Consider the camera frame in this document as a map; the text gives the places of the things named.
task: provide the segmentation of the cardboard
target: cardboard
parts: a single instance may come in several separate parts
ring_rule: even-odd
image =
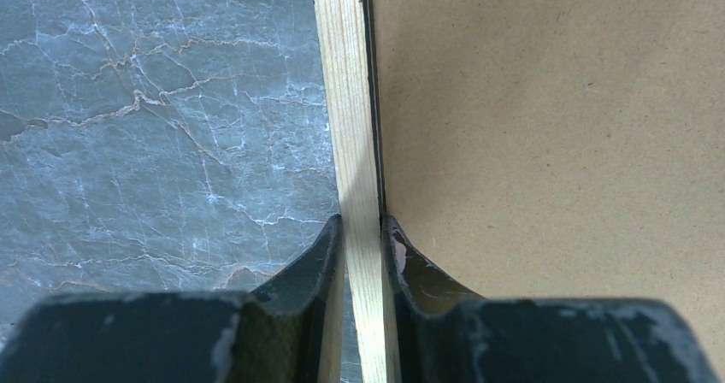
[[[672,304],[725,375],[725,0],[374,0],[389,211],[484,296]]]

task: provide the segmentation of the gray stone surface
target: gray stone surface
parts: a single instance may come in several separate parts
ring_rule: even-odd
[[[50,292],[278,272],[338,211],[324,103],[312,0],[0,0],[0,339]]]

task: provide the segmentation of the wooden strip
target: wooden strip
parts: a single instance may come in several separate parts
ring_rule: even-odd
[[[315,0],[315,15],[362,377],[385,382],[380,212],[363,4]]]

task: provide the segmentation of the gray floor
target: gray floor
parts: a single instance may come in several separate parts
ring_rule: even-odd
[[[0,340],[52,292],[251,289],[338,211],[312,0],[0,11]]]

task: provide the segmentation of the black strip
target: black strip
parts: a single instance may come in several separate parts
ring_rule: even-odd
[[[365,41],[368,50],[368,85],[370,87],[370,109],[373,120],[373,146],[375,166],[378,171],[378,209],[380,222],[387,213],[385,194],[385,173],[383,171],[382,133],[380,130],[380,105],[378,100],[378,66],[375,57],[375,26],[373,17],[373,0],[361,0],[365,14]]]

